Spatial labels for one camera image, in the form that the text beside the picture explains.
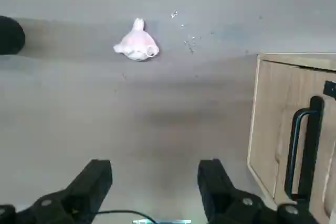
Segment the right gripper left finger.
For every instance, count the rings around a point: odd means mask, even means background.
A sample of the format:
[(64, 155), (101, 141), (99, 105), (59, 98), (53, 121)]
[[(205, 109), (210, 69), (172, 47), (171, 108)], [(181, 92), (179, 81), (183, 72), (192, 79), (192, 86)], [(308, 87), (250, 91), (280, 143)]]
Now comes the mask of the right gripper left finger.
[(63, 190), (17, 211), (1, 205), (1, 223), (92, 223), (112, 185), (109, 160), (91, 160)]

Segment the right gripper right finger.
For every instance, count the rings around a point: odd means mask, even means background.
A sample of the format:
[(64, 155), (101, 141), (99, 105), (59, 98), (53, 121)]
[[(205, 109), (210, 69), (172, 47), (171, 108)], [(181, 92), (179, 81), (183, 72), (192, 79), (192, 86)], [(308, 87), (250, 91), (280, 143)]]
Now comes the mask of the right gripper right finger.
[(220, 160), (201, 160), (197, 183), (208, 223), (321, 223), (308, 207), (308, 192), (296, 204), (268, 208), (255, 195), (237, 189)]

